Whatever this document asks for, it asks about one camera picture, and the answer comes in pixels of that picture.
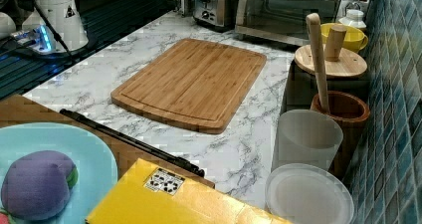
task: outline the stainless steel appliance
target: stainless steel appliance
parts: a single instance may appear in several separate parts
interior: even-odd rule
[[[306,17],[318,13],[322,23],[337,22],[347,9],[366,14],[370,0],[239,0],[235,32],[303,46],[309,43]]]
[[[205,22],[217,27],[229,27],[235,24],[239,0],[195,0],[193,17],[198,22]]]

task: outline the backsplash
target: backsplash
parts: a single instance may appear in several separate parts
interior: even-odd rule
[[[353,223],[422,223],[422,0],[373,0],[371,116],[343,179]]]

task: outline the oven door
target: oven door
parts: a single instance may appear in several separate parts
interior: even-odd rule
[[[340,0],[239,0],[236,32],[302,46],[309,43],[306,17],[335,21]]]

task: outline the label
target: label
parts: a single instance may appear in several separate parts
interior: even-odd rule
[[[157,168],[143,186],[154,192],[163,191],[170,195],[174,195],[177,193],[184,180],[185,179],[181,176],[168,172],[162,168]]]
[[[73,17],[73,16],[75,16],[75,12],[74,12],[74,10],[72,10],[71,5],[69,5],[68,11],[66,12],[66,18],[70,18],[70,17]]]

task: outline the white marble surface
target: white marble surface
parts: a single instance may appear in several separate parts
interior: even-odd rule
[[[208,40],[262,53],[267,64],[230,121],[218,135],[188,131],[127,112],[110,93],[183,38]],[[197,164],[216,189],[265,207],[277,120],[291,52],[216,33],[191,17],[169,12],[120,41],[55,76],[24,96],[54,111],[68,109]]]

